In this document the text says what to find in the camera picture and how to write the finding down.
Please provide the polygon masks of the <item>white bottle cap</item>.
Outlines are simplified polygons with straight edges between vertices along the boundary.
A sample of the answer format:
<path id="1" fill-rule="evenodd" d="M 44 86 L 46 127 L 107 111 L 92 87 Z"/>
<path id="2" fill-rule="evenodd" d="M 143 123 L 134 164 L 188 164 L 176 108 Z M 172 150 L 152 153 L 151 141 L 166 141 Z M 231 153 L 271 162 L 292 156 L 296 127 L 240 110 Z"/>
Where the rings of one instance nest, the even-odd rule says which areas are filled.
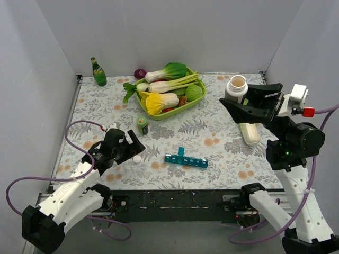
<path id="1" fill-rule="evenodd" d="M 133 157 L 133 161 L 134 161 L 135 163 L 141 162 L 141 156 L 135 155 L 135 156 Z"/>

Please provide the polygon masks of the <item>white pill bottle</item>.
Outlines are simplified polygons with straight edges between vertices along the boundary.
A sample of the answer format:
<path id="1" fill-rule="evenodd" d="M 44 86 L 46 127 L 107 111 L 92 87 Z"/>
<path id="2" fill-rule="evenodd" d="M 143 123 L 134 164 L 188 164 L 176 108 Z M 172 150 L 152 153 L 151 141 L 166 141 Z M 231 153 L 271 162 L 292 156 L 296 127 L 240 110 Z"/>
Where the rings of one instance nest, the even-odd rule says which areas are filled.
<path id="1" fill-rule="evenodd" d="M 234 75 L 226 84 L 224 99 L 242 104 L 247 91 L 248 84 L 246 78 L 242 75 Z"/>

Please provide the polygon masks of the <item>teal weekly pill organizer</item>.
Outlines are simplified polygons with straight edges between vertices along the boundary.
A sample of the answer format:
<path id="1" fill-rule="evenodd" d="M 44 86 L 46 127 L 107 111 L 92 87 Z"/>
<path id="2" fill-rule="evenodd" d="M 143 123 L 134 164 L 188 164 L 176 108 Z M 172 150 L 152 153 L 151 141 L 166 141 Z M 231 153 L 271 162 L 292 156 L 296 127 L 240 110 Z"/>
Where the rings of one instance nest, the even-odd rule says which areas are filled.
<path id="1" fill-rule="evenodd" d="M 184 153 L 185 153 L 185 149 L 183 147 L 179 147 L 176 155 L 167 153 L 165 155 L 164 162 L 169 163 L 169 164 L 182 165 L 182 166 L 208 168 L 209 161 L 207 159 L 189 157 L 189 156 L 186 156 Z"/>

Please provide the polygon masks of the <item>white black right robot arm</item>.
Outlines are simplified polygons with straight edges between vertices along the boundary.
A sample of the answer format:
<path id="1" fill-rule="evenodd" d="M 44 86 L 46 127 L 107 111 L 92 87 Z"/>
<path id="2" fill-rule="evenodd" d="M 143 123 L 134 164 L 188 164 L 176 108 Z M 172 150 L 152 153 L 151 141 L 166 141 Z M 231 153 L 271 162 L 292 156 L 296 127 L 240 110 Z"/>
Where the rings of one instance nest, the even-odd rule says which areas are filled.
<path id="1" fill-rule="evenodd" d="M 248 184 L 229 201 L 232 210 L 255 209 L 275 228 L 286 253 L 332 253 L 338 250 L 338 236 L 326 222 L 316 201 L 312 183 L 315 172 L 307 159 L 315 158 L 325 141 L 322 129 L 311 123 L 296 123 L 294 115 L 313 117 L 315 109 L 304 105 L 305 85 L 294 85 L 288 94 L 282 84 L 234 86 L 227 84 L 220 99 L 238 123 L 260 123 L 276 137 L 267 141 L 266 159 L 283 186 L 291 207 L 286 212 L 259 184 Z"/>

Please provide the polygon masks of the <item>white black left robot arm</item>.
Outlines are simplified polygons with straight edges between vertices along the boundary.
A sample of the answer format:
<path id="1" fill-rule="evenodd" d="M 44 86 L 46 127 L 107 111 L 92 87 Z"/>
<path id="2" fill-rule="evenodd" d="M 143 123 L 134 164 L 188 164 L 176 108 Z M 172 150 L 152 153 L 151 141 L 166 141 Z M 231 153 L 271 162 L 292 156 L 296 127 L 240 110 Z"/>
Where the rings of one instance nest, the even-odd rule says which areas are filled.
<path id="1" fill-rule="evenodd" d="M 106 212 L 112 207 L 110 189 L 95 181 L 113 164 L 119 165 L 144 149 L 133 130 L 107 130 L 104 139 L 82 157 L 69 181 L 40 204 L 23 211 L 22 237 L 43 253 L 54 253 L 80 220 L 95 210 Z"/>

